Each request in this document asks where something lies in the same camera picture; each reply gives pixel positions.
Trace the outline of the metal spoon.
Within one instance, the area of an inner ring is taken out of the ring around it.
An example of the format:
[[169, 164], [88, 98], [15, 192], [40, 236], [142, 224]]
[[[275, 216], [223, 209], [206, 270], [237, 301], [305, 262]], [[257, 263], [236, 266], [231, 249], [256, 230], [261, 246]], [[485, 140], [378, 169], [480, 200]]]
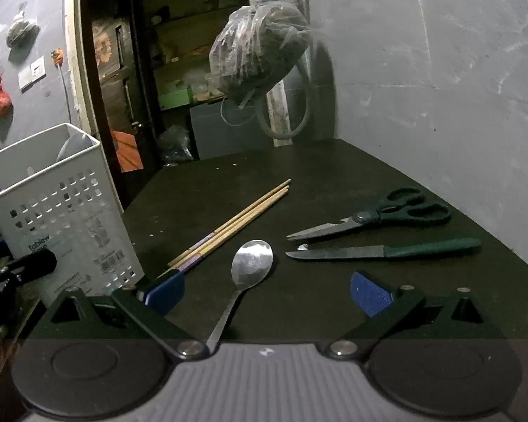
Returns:
[[266, 241], [251, 240], [237, 250], [231, 267], [235, 292], [207, 340], [206, 345], [210, 354], [216, 351], [237, 300], [246, 290], [255, 287], [267, 277], [272, 269], [272, 263], [274, 263], [274, 252]]

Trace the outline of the white perforated utensil basket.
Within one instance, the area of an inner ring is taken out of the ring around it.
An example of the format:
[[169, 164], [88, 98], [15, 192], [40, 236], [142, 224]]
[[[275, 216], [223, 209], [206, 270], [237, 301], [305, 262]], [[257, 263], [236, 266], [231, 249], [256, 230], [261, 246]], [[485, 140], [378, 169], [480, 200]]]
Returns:
[[35, 281], [50, 305], [67, 288], [109, 294], [143, 277], [103, 162], [100, 142], [61, 162], [67, 138], [83, 133], [60, 124], [0, 150], [0, 230], [14, 257], [47, 248], [53, 273]]

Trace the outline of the black slotted spatula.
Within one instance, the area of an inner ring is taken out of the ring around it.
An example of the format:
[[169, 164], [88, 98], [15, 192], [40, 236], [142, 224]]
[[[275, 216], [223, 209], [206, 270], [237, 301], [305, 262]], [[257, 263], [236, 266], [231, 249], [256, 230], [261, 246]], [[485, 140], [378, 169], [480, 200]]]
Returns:
[[67, 138], [64, 145], [59, 150], [56, 161], [61, 162], [74, 154], [78, 154], [92, 145], [87, 134], [75, 133]]

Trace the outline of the wooden chopstick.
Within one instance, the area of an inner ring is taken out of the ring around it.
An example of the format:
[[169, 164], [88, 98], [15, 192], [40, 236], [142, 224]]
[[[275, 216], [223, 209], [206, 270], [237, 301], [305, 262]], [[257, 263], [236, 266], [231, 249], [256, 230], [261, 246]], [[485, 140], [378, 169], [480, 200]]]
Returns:
[[198, 242], [190, 246], [188, 249], [182, 252], [182, 254], [179, 254], [177, 257], [175, 257], [172, 261], [168, 263], [168, 267], [172, 268], [182, 260], [184, 260], [186, 257], [189, 257], [190, 254], [192, 254], [195, 250], [200, 248], [203, 244], [208, 242], [211, 238], [214, 238], [217, 234], [219, 234], [221, 231], [224, 231], [227, 227], [231, 226], [234, 222], [239, 220], [240, 218], [243, 218], [245, 215], [247, 215], [249, 212], [251, 212], [253, 209], [255, 209], [257, 206], [259, 206], [261, 203], [263, 203], [265, 200], [268, 200], [271, 198], [274, 194], [281, 191], [283, 188], [286, 188], [291, 183], [292, 179], [287, 179], [283, 183], [279, 184], [269, 192], [262, 195], [259, 199], [257, 199], [255, 202], [252, 202], [252, 204], [249, 204], [248, 207], [246, 207], [244, 210], [240, 211], [237, 215], [230, 218], [227, 222], [222, 224], [220, 227], [215, 229], [214, 231], [210, 232], [205, 237], [201, 238]]
[[161, 280], [162, 277], [170, 273], [171, 270], [186, 270], [193, 263], [196, 262], [197, 257], [205, 257], [206, 255], [210, 254], [213, 250], [221, 246], [226, 240], [230, 239], [237, 232], [241, 231], [248, 224], [250, 224], [253, 219], [256, 219], [264, 211], [267, 211], [268, 208], [271, 208], [272, 205], [275, 204], [279, 199], [282, 199], [283, 196], [287, 194], [287, 192], [289, 192], [289, 186], [287, 186], [286, 188], [283, 188], [281, 191], [274, 194], [268, 200], [265, 200], [263, 203], [261, 203], [259, 206], [257, 206], [247, 215], [245, 215], [243, 218], [240, 218], [239, 220], [234, 222], [231, 226], [227, 227], [224, 231], [221, 231], [219, 234], [217, 234], [214, 238], [211, 238], [208, 242], [206, 242], [200, 248], [198, 248], [192, 254], [190, 254], [189, 257], [186, 257], [184, 260], [182, 260], [181, 262], [179, 262], [172, 268], [168, 267], [162, 274], [157, 276], [155, 280], [156, 281]]

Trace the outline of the green box on shelf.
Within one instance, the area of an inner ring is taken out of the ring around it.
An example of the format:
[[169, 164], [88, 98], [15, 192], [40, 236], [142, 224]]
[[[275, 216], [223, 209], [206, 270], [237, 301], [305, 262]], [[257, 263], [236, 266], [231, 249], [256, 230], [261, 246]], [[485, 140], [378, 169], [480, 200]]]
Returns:
[[167, 94], [158, 96], [159, 108], [161, 110], [170, 110], [189, 106], [193, 103], [193, 92], [189, 86], [175, 89]]

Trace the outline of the small hanging mesh bag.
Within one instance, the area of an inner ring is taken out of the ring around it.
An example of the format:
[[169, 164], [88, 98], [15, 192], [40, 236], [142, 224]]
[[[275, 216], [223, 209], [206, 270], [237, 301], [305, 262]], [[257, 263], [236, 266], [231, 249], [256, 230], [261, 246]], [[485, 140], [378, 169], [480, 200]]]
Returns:
[[39, 25], [25, 15], [25, 4], [19, 6], [6, 34], [6, 45], [17, 50], [32, 45], [40, 32]]

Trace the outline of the hanging plastic bag dark contents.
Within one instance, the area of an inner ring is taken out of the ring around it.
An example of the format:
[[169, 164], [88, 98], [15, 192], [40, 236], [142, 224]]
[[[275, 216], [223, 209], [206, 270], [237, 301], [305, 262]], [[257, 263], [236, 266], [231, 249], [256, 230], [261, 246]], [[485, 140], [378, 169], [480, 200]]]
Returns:
[[209, 51], [212, 81], [240, 108], [266, 94], [309, 48], [309, 24], [286, 0], [256, 0], [233, 12]]

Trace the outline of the green handled knife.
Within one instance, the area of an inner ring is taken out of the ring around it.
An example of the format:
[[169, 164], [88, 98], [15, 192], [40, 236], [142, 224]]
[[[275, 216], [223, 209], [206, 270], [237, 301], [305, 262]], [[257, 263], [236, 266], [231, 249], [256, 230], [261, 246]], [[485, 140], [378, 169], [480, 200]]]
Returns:
[[402, 247], [375, 245], [318, 250], [292, 250], [287, 251], [286, 255], [296, 260], [361, 260], [449, 254], [457, 251], [478, 250], [480, 247], [481, 241], [479, 239], [456, 238]]

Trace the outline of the white wall switch plate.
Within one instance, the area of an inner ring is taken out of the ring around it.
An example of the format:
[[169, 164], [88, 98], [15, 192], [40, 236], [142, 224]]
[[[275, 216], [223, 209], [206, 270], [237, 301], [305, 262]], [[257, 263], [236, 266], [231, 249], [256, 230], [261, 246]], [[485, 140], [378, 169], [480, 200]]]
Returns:
[[45, 62], [44, 57], [41, 56], [18, 73], [19, 89], [21, 91], [27, 90], [45, 76]]

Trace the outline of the orange wall hook ornament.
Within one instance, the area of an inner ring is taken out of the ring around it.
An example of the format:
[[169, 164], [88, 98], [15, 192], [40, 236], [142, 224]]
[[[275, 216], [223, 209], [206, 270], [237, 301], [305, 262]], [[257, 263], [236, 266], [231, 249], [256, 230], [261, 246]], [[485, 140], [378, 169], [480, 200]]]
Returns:
[[54, 51], [51, 52], [51, 59], [53, 61], [53, 64], [60, 68], [64, 63], [64, 51], [62, 48], [57, 48]]

